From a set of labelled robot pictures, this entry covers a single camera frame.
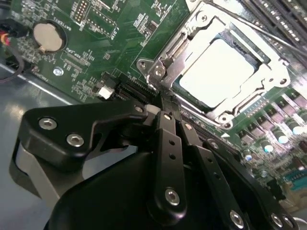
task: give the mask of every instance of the electrolytic capacitor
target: electrolytic capacitor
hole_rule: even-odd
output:
[[[289,141],[288,137],[280,130],[274,131],[273,134],[281,144],[285,144]]]
[[[253,157],[250,154],[249,149],[243,150],[243,154],[244,154],[244,158],[245,158],[246,161],[251,161],[253,159]]]
[[[287,126],[291,129],[293,134],[295,135],[301,135],[304,132],[303,127],[301,127],[297,122],[291,121],[287,123]]]
[[[304,164],[302,163],[301,159],[299,159],[298,157],[293,157],[292,163],[295,165],[296,169],[299,171],[302,171],[305,169]]]
[[[307,113],[303,113],[300,115],[304,122],[307,122]]]
[[[304,153],[307,154],[307,141],[302,140],[298,143],[298,146],[302,149]]]
[[[272,152],[274,150],[273,145],[271,145],[267,140],[262,141],[261,146],[265,152]]]

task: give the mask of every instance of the motherboard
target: motherboard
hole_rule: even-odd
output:
[[[12,43],[31,73],[81,103],[150,104],[169,91],[200,139],[238,152],[296,211],[307,206],[307,59],[217,6],[307,47],[303,0],[13,0],[29,33]]]

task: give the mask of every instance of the black cable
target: black cable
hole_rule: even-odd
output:
[[[304,57],[307,58],[307,52],[304,52],[304,51],[302,51],[302,50],[296,48],[295,46],[293,46],[293,45],[287,43],[286,41],[284,41],[284,40],[282,40],[282,39],[276,37],[275,35],[273,35],[273,34],[267,32],[267,31],[263,30],[262,28],[260,28],[260,27],[258,27],[258,26],[256,26],[256,25],[254,25],[253,23],[251,23],[250,21],[246,20],[245,18],[243,18],[243,17],[237,15],[236,13],[233,13],[233,12],[231,12],[231,11],[225,9],[224,7],[222,7],[222,6],[218,5],[218,4],[215,4],[215,3],[212,2],[212,1],[204,0],[204,2],[205,2],[206,4],[208,4],[208,5],[211,5],[211,6],[215,7],[215,8],[217,8],[217,9],[219,9],[220,11],[223,11],[224,13],[226,13],[226,14],[228,14],[229,16],[231,16],[231,17],[237,19],[238,21],[240,21],[240,22],[242,22],[243,24],[249,26],[250,28],[252,28],[252,29],[258,31],[259,33],[261,33],[261,34],[263,34],[263,35],[269,37],[270,39],[272,39],[272,40],[274,40],[274,41],[276,41],[276,42],[278,42],[278,43],[284,45],[285,47],[287,47],[287,48],[289,48],[289,49],[295,51],[296,53],[298,53],[298,54],[300,54],[300,55],[302,55],[302,56],[304,56]]]
[[[0,84],[8,82],[12,79],[14,79],[15,77],[17,77],[19,74],[21,74],[24,70],[24,60],[23,57],[19,54],[18,50],[13,48],[12,46],[8,45],[6,46],[6,48],[11,52],[11,54],[14,55],[14,57],[16,58],[17,62],[18,62],[18,69],[10,76],[4,79],[0,79]]]

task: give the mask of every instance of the silver screw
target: silver screw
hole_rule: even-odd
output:
[[[135,107],[135,110],[138,111],[138,112],[140,112],[140,113],[144,112],[143,109],[140,108],[140,107],[138,107],[138,106]]]
[[[70,134],[66,138],[67,143],[74,147],[80,147],[84,144],[83,138],[78,134]]]
[[[234,210],[231,210],[229,215],[230,215],[230,219],[232,220],[232,222],[239,229],[243,229],[244,228],[244,221],[243,221],[242,217],[240,217],[239,214],[237,214]]]
[[[204,23],[205,21],[207,21],[208,17],[206,15],[205,11],[200,11],[197,16],[196,16],[196,21],[198,23]]]
[[[163,77],[165,75],[165,67],[162,65],[156,65],[154,74],[157,77]]]
[[[272,213],[271,218],[273,220],[273,222],[280,228],[283,227],[283,223],[282,221],[278,218],[278,216],[275,213]]]
[[[38,124],[41,128],[46,130],[53,130],[58,126],[56,121],[51,118],[42,118],[39,120]]]
[[[291,222],[291,220],[289,220],[288,217],[283,216],[283,219],[285,220],[285,222],[286,222],[291,228],[294,227],[294,224]]]
[[[139,66],[140,66],[141,69],[146,69],[146,63],[143,62],[143,61],[141,61],[141,62],[139,63]]]
[[[53,74],[56,75],[56,76],[63,76],[64,74],[64,70],[61,68],[61,67],[58,67],[56,66],[54,69],[53,69]]]
[[[167,119],[167,120],[171,120],[172,118],[169,116],[169,115],[167,115],[167,114],[164,114],[164,117]]]
[[[192,130],[192,126],[191,126],[190,124],[186,123],[184,126],[185,126],[188,130]]]
[[[168,201],[168,203],[170,203],[173,206],[177,206],[180,203],[179,195],[173,189],[170,189],[170,188],[166,189],[165,198]]]
[[[218,149],[218,148],[219,148],[219,146],[218,146],[215,142],[211,142],[211,145],[212,145],[212,147],[215,148],[215,149]]]

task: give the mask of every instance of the connector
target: connector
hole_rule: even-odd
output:
[[[0,30],[8,33],[10,37],[24,37],[29,32],[29,27],[22,25],[12,18],[0,20]]]

